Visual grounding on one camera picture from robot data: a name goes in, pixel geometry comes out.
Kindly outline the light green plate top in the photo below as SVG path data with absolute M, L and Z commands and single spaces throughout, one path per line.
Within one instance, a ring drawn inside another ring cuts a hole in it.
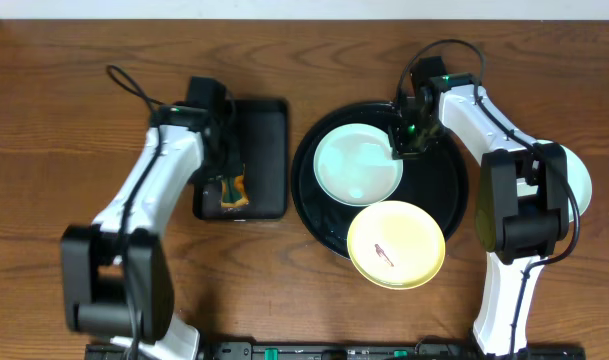
M 540 144 L 552 143 L 550 140 L 538 139 Z M 580 216 L 588 209 L 592 197 L 592 181 L 588 169 L 583 161 L 569 148 L 561 145 L 566 153 L 568 183 L 575 196 Z M 518 197 L 530 196 L 536 194 L 536 186 L 527 185 L 525 180 L 518 179 L 517 182 Z M 573 211 L 570 200 L 568 201 L 569 223 L 574 221 Z

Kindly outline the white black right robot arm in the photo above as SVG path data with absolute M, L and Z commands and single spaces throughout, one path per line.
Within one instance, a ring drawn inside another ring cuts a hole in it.
M 411 70 L 406 76 L 412 88 L 398 91 L 393 154 L 417 156 L 452 133 L 479 164 L 475 227 L 487 270 L 472 334 L 483 358 L 518 359 L 527 352 L 526 323 L 540 273 L 564 259 L 554 252 L 558 241 L 579 235 L 566 153 L 522 132 L 470 73 Z

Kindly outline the yellow plate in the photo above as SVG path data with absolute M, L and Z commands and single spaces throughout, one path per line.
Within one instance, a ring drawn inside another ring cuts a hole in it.
M 347 249 L 363 277 L 392 290 L 424 285 L 445 259 L 445 239 L 437 222 L 402 201 L 383 201 L 361 210 L 349 226 Z

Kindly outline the orange green sponge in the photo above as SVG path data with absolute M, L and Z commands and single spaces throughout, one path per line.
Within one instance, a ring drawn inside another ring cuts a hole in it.
M 240 208 L 250 203 L 249 197 L 245 190 L 244 175 L 228 177 L 221 180 L 221 200 L 222 208 Z

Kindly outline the light green plate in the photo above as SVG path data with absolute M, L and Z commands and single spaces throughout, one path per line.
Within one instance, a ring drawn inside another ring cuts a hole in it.
M 540 144 L 552 143 L 550 140 L 538 139 Z M 580 216 L 588 209 L 592 197 L 592 181 L 588 169 L 583 161 L 569 148 L 561 145 L 566 153 L 568 183 L 575 196 Z M 518 197 L 530 196 L 536 194 L 536 186 L 527 185 L 525 180 L 518 179 L 517 182 Z M 569 223 L 574 221 L 573 211 L 570 200 L 568 201 Z
M 364 207 L 393 194 L 401 183 L 404 165 L 392 158 L 383 130 L 352 123 L 323 136 L 315 148 L 313 171 L 321 189 L 333 200 Z

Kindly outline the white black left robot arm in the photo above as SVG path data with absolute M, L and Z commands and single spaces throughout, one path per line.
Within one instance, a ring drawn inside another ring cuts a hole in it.
M 125 359 L 194 359 L 200 334 L 174 313 L 161 241 L 196 175 L 240 176 L 235 105 L 154 110 L 142 152 L 113 200 L 60 241 L 64 312 L 73 332 L 104 336 Z

